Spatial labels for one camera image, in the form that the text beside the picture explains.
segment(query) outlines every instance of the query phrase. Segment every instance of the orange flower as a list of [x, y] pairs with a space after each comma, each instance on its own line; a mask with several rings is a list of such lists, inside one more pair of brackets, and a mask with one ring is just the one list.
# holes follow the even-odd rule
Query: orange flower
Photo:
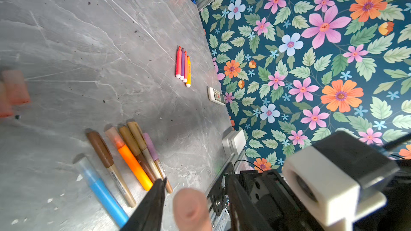
[[[267, 160], [264, 159], [264, 158], [262, 158], [262, 159], [257, 158], [257, 159], [256, 159], [256, 162], [254, 162], [254, 164], [255, 164], [257, 167], [259, 167], [260, 169], [264, 170], [264, 171], [267, 171], [267, 170], [270, 170], [270, 169], [271, 169], [271, 163], [270, 163], [270, 162], [267, 162]], [[262, 173], [262, 171], [259, 170], [257, 167], [254, 167], [254, 169], [258, 170], [258, 173]]]
[[357, 97], [363, 96], [362, 88], [354, 88], [357, 83], [352, 80], [347, 80], [344, 85], [342, 80], [335, 80], [331, 83], [332, 87], [326, 85], [322, 92], [326, 95], [321, 96], [321, 103], [328, 104], [327, 109], [340, 112], [351, 111], [352, 107], [358, 107], [362, 103]]
[[404, 157], [406, 160], [411, 160], [411, 144], [407, 145], [406, 147], [407, 149], [401, 149], [398, 154]]
[[242, 88], [244, 88], [244, 86], [245, 86], [244, 80], [240, 80], [240, 81], [238, 82], [238, 87], [239, 87], [240, 89], [242, 89]]
[[224, 66], [226, 76], [229, 76], [230, 79], [238, 76], [238, 73], [241, 71], [239, 68], [240, 64], [237, 63], [235, 60], [231, 60], [226, 62], [227, 66]]
[[257, 63], [254, 60], [251, 60], [250, 63], [248, 64], [248, 67], [250, 67], [251, 69], [254, 69], [255, 67], [257, 67]]
[[383, 0], [356, 0], [358, 4], [352, 4], [350, 7], [351, 18], [358, 19], [359, 22], [366, 22], [368, 17], [371, 19], [377, 18], [381, 14], [381, 10], [387, 8], [387, 2]]

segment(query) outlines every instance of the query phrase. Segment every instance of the pink flower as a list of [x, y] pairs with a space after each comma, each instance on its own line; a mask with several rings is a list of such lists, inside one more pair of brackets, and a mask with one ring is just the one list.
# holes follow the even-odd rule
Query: pink flower
[[361, 56], [368, 54], [367, 50], [362, 50], [363, 48], [364, 48], [364, 44], [359, 45], [357, 49], [353, 46], [349, 46], [348, 47], [349, 52], [344, 53], [343, 56], [349, 57], [348, 63], [351, 63], [354, 60], [354, 58], [356, 59], [357, 62], [362, 62]]
[[302, 100], [303, 96], [307, 100], [312, 101], [314, 97], [312, 96], [312, 94], [310, 92], [315, 92], [319, 88], [316, 85], [308, 86], [308, 85], [311, 84], [311, 79], [309, 77], [302, 81], [302, 85], [301, 85], [301, 82], [299, 80], [294, 80], [293, 84], [294, 84], [294, 87], [296, 87], [296, 89], [290, 89], [289, 93], [291, 95], [298, 94], [295, 97], [296, 102], [300, 102]]
[[214, 68], [215, 68], [215, 73], [217, 74], [217, 78], [218, 80], [224, 80], [224, 78], [226, 77], [226, 75], [224, 73], [218, 73], [218, 66], [217, 63], [215, 62], [215, 60], [217, 60], [217, 58], [213, 58], [213, 64], [214, 64]]
[[285, 7], [287, 5], [285, 0], [268, 0], [268, 1], [269, 2], [265, 4], [264, 9], [270, 9], [270, 7], [271, 7], [271, 12], [272, 13], [277, 12], [278, 6], [279, 7]]
[[270, 26], [271, 23], [265, 21], [265, 17], [260, 21], [256, 21], [256, 27], [254, 27], [254, 31], [258, 31], [257, 34], [260, 36], [261, 33], [267, 33], [267, 27]]
[[226, 95], [224, 96], [224, 99], [226, 100], [226, 103], [228, 103], [228, 102], [232, 103], [234, 98], [235, 97], [233, 96], [232, 92], [231, 93], [226, 92]]
[[285, 79], [285, 76], [284, 75], [280, 76], [280, 73], [278, 71], [276, 71], [274, 73], [274, 76], [272, 76], [272, 75], [268, 76], [268, 79], [271, 80], [268, 83], [268, 86], [273, 85], [274, 90], [278, 89], [278, 85], [285, 86], [284, 81], [281, 81], [281, 80]]
[[325, 121], [322, 121], [321, 119], [326, 119], [328, 118], [330, 115], [328, 113], [320, 113], [320, 107], [316, 106], [312, 109], [312, 113], [309, 110], [303, 110], [302, 111], [304, 113], [305, 118], [301, 119], [302, 123], [309, 123], [310, 125], [308, 126], [311, 130], [314, 130], [318, 126], [320, 127], [326, 127], [327, 124]]
[[304, 140], [306, 140], [308, 137], [302, 135], [302, 130], [299, 130], [298, 132], [291, 131], [291, 135], [289, 136], [288, 139], [291, 139], [293, 141], [293, 145], [296, 145], [299, 143], [300, 145], [304, 145]]
[[304, 38], [311, 38], [312, 36], [317, 34], [317, 36], [315, 36], [315, 38], [312, 40], [312, 47], [314, 49], [319, 48], [324, 43], [325, 36], [327, 36], [328, 41], [330, 41], [331, 43], [340, 42], [341, 34], [333, 29], [346, 27], [347, 24], [350, 23], [351, 18], [343, 16], [333, 21], [337, 13], [337, 6], [332, 6], [326, 11], [324, 20], [318, 13], [310, 14], [309, 21], [316, 27], [306, 28], [301, 36]]
[[321, 8], [321, 11], [322, 11], [323, 13], [325, 13], [326, 10], [328, 9], [327, 6], [333, 6], [333, 5], [335, 5], [335, 2], [334, 2], [334, 1], [331, 1], [331, 0], [314, 0], [314, 3], [318, 4], [318, 5], [315, 7], [314, 10], [318, 11], [318, 10], [320, 10], [320, 8]]
[[383, 135], [383, 133], [381, 132], [375, 132], [372, 130], [372, 128], [368, 128], [367, 129], [367, 133], [365, 132], [358, 132], [358, 134], [360, 136], [363, 136], [360, 138], [360, 141], [365, 143], [367, 142], [367, 144], [373, 144], [374, 142], [377, 144], [382, 144], [383, 141], [381, 141], [381, 139], [377, 138]]

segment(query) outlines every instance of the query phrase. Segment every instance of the marker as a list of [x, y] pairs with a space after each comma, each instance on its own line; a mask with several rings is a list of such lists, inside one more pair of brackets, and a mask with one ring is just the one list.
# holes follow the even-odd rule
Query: marker
[[176, 59], [176, 78], [181, 77], [181, 47], [178, 47], [177, 50], [177, 59]]
[[185, 76], [182, 82], [186, 83], [187, 82], [187, 77], [188, 77], [188, 56], [187, 56], [187, 51], [184, 51], [184, 71], [185, 71]]
[[188, 73], [187, 73], [187, 82], [185, 83], [186, 87], [191, 87], [191, 61], [190, 57], [188, 56]]
[[134, 200], [133, 195], [130, 193], [126, 182], [124, 182], [123, 177], [118, 171], [117, 167], [114, 165], [113, 157], [110, 153], [110, 150], [107, 148], [106, 143], [101, 138], [100, 134], [95, 131], [91, 131], [86, 134], [88, 140], [99, 156], [100, 160], [103, 162], [104, 167], [110, 173], [111, 178], [114, 180], [116, 186], [120, 190], [120, 193], [123, 195], [124, 199], [127, 201], [128, 205], [131, 208], [136, 207], [137, 203]]
[[180, 76], [180, 80], [184, 79], [184, 74], [185, 74], [185, 63], [184, 63], [184, 48], [181, 49], [181, 76]]
[[97, 196], [100, 203], [103, 204], [110, 216], [114, 219], [117, 225], [122, 228], [129, 220], [129, 217], [107, 189], [100, 175], [91, 165], [87, 157], [81, 158], [74, 164], [74, 166], [80, 172], [80, 175], [90, 186], [91, 190]]
[[136, 157], [138, 163], [140, 163], [144, 172], [150, 178], [151, 182], [154, 183], [156, 181], [156, 178], [153, 172], [151, 171], [150, 166], [148, 166], [148, 162], [146, 161], [143, 154], [141, 153], [140, 148], [138, 148], [137, 142], [134, 139], [133, 135], [131, 135], [130, 130], [126, 126], [122, 126], [121, 128], [118, 129], [118, 131], [120, 131], [120, 134], [125, 140], [126, 145], [130, 148], [130, 151]]
[[[155, 150], [155, 148], [154, 148], [154, 144], [153, 144], [153, 142], [151, 141], [151, 138], [150, 138], [150, 136], [149, 136], [147, 133], [144, 133], [144, 134], [143, 134], [143, 137], [144, 137], [144, 140], [145, 140], [146, 143], [147, 143], [148, 151], [150, 152], [151, 157], [152, 157], [153, 160], [154, 160], [154, 163], [156, 164], [158, 170], [160, 171], [161, 177], [164, 179], [164, 178], [166, 177], [166, 174], [165, 174], [165, 172], [164, 172], [163, 166], [161, 166], [160, 159], [158, 158], [157, 152], [156, 152], [156, 150]], [[167, 191], [168, 191], [170, 194], [173, 192], [173, 188], [171, 187], [171, 184], [170, 184], [170, 182], [168, 181], [168, 178], [167, 178], [166, 188], [167, 188]]]
[[136, 158], [131, 153], [128, 146], [124, 143], [120, 134], [117, 132], [115, 127], [108, 129], [106, 135], [109, 137], [111, 142], [117, 147], [118, 152], [123, 157], [124, 161], [130, 167], [131, 171], [134, 173], [143, 188], [148, 191], [153, 186], [153, 183], [148, 178], [147, 174], [144, 172], [143, 168], [138, 164]]
[[133, 134], [134, 138], [137, 141], [137, 145], [140, 148], [141, 152], [143, 153], [144, 157], [146, 158], [148, 165], [151, 167], [151, 170], [154, 173], [156, 178], [162, 179], [160, 172], [157, 169], [157, 166], [154, 163], [153, 158], [151, 157], [150, 152], [147, 149], [146, 142], [144, 141], [143, 134], [141, 133], [141, 129], [138, 126], [137, 122], [127, 122], [131, 133]]

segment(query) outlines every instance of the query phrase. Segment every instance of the orange highlighter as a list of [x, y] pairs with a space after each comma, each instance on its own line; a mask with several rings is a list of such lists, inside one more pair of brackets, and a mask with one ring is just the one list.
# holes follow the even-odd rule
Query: orange highlighter
[[124, 143], [123, 139], [120, 137], [120, 134], [117, 132], [115, 127], [108, 129], [106, 135], [109, 137], [111, 142], [117, 147], [118, 152], [123, 157], [124, 161], [130, 167], [131, 171], [134, 173], [136, 178], [139, 180], [140, 184], [146, 191], [149, 191], [153, 186], [153, 183], [148, 178], [147, 174], [144, 172], [143, 168], [137, 162], [133, 153]]

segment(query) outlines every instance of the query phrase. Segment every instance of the blue marker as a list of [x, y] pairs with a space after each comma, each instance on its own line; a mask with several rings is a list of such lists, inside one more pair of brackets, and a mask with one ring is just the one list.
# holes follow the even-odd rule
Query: blue marker
[[107, 189], [106, 185], [102, 181], [100, 175], [97, 173], [95, 168], [91, 165], [87, 157], [81, 158], [75, 163], [76, 169], [80, 172], [82, 177], [85, 179], [87, 184], [90, 186], [91, 190], [103, 204], [104, 208], [114, 219], [117, 225], [122, 228], [129, 220], [128, 215], [121, 208], [120, 204], [116, 201], [110, 191]]

